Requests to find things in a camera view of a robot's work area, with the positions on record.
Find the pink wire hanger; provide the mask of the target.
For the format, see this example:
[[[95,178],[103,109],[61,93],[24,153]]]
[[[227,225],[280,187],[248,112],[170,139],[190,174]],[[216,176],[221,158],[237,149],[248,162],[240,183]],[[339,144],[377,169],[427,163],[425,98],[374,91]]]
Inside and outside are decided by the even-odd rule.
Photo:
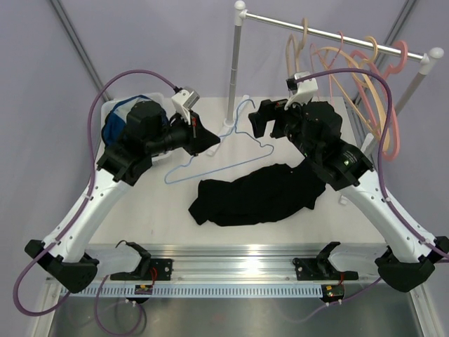
[[[321,65],[323,66],[323,69],[330,70],[333,68],[333,64],[337,60],[337,57],[342,51],[343,45],[344,45],[344,35],[342,31],[338,31],[338,34],[340,35],[340,47],[336,50],[334,56],[328,60],[329,52],[334,51],[335,47],[323,47],[320,50],[317,49],[315,44],[311,43],[309,46],[309,59],[311,63],[311,70],[313,73],[315,73],[314,68],[314,56],[317,56],[320,60]]]

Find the beige wooden hanger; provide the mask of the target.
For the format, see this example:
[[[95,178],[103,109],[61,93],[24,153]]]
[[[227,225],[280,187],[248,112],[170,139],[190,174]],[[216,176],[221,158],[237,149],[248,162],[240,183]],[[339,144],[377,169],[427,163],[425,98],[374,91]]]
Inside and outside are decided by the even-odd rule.
[[[373,54],[370,57],[362,55],[361,59],[359,61],[356,61],[352,55],[345,53],[343,50],[339,54],[339,56],[342,56],[346,60],[348,67],[362,69],[364,65],[372,64],[373,60],[377,57],[378,47],[376,39],[372,36],[366,36],[365,40],[369,41],[374,46]],[[328,60],[330,60],[334,56],[337,49],[338,48],[335,48],[334,51],[329,52]],[[329,76],[330,97],[333,97],[332,85],[336,84],[340,89],[343,97],[351,105],[355,113],[361,118],[361,121],[365,124],[370,133],[376,140],[380,140],[380,137],[384,130],[383,125],[387,117],[381,97],[375,85],[367,75],[352,74],[351,76],[356,84],[358,93],[362,97],[365,110],[368,113],[368,118],[366,119],[363,116],[360,109],[357,108],[356,105],[352,102],[349,94],[343,89],[342,84],[336,79],[335,75],[333,74]]]
[[[286,42],[285,57],[288,77],[292,77],[300,71],[300,55],[307,43],[308,37],[308,18],[302,19],[302,26],[304,28],[302,38],[299,40],[293,33],[290,33]]]

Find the black t-shirt back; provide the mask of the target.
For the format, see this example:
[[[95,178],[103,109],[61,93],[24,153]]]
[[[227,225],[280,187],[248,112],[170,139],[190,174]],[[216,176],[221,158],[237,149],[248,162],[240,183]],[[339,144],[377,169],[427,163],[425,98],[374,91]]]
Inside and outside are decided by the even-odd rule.
[[[220,227],[274,223],[303,208],[314,209],[326,184],[307,162],[262,167],[234,181],[200,181],[189,213],[197,225]]]

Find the blue t-shirt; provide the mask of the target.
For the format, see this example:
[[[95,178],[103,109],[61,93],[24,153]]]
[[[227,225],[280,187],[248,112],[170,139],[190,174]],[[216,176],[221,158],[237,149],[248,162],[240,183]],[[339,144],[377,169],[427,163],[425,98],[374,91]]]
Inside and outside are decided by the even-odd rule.
[[[144,145],[163,133],[168,127],[168,117],[162,99],[160,93],[150,93],[105,103],[101,108],[104,121],[101,136],[105,146],[116,143],[119,136],[123,136],[123,140]],[[130,118],[127,117],[136,104],[141,105],[147,101],[152,101],[149,104],[149,116],[144,114],[146,109],[142,107],[137,112],[132,112]]]

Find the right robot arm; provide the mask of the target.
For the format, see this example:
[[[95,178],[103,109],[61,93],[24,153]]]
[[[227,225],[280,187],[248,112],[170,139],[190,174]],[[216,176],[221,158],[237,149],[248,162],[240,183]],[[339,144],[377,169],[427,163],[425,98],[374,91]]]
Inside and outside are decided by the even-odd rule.
[[[264,100],[248,118],[253,135],[287,138],[325,184],[346,197],[382,235],[383,249],[355,249],[331,242],[317,255],[319,274],[332,279],[341,272],[377,275],[393,289],[409,292],[423,284],[448,252],[448,238],[426,231],[391,196],[380,168],[356,146],[341,138],[342,117],[327,102],[287,105]]]

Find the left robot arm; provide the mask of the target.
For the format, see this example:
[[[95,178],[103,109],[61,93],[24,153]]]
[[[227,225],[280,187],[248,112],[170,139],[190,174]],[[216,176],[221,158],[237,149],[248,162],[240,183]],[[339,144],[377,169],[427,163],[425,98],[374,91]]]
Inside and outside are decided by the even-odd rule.
[[[182,148],[195,156],[220,143],[195,112],[187,118],[165,110],[153,100],[135,103],[116,141],[105,147],[94,171],[95,182],[74,207],[74,221],[60,224],[45,239],[32,240],[25,252],[70,293],[79,293],[97,277],[142,280],[151,276],[150,252],[134,242],[115,249],[91,250],[88,243],[103,220],[153,158]]]

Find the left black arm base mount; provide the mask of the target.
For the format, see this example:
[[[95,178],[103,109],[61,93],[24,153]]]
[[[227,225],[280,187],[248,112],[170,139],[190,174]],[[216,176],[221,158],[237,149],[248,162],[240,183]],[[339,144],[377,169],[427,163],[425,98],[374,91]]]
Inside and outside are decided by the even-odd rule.
[[[173,272],[173,260],[170,258],[152,258],[147,264],[141,263],[133,272],[112,274],[113,281],[170,281]]]

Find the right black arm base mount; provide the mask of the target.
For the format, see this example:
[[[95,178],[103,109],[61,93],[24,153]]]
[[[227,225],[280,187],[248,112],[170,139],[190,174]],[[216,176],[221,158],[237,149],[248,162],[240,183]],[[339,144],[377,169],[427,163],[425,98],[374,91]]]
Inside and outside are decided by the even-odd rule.
[[[318,258],[294,258],[297,281],[356,281],[357,272],[339,272],[327,260]]]

